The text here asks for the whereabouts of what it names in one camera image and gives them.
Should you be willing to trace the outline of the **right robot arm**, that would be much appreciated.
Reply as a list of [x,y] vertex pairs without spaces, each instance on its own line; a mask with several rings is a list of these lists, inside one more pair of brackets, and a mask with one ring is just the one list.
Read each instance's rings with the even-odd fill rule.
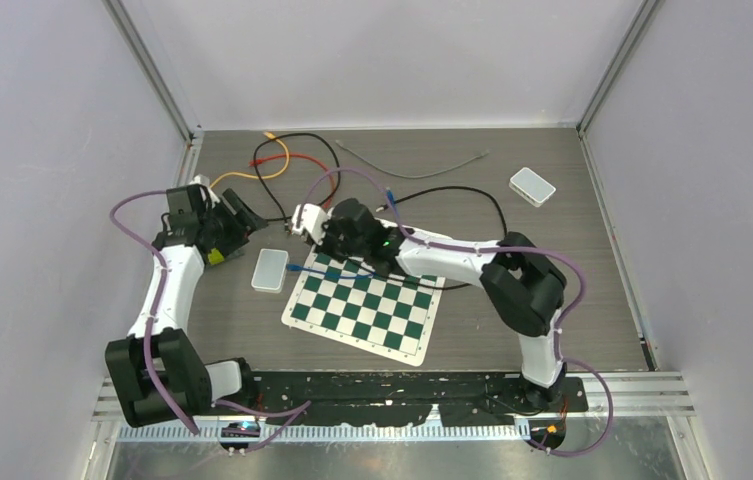
[[360,258],[380,277],[435,276],[482,289],[500,320],[518,335],[523,400],[543,411],[562,398],[567,367],[559,350],[559,324],[567,280],[524,235],[455,240],[389,225],[354,198],[330,211],[304,204],[293,225],[317,251],[338,261]]

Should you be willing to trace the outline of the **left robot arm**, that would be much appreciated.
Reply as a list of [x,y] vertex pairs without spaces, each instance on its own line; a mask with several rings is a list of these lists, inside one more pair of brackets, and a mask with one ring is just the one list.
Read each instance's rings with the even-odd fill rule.
[[233,190],[215,194],[203,176],[161,194],[167,209],[151,241],[118,220],[128,199],[109,213],[115,227],[151,254],[153,267],[137,319],[125,338],[108,343],[104,358],[130,426],[178,420],[198,434],[194,418],[209,412],[213,401],[245,414],[257,405],[259,389],[243,377],[244,360],[200,359],[187,335],[194,294],[207,268],[241,254],[267,222]]

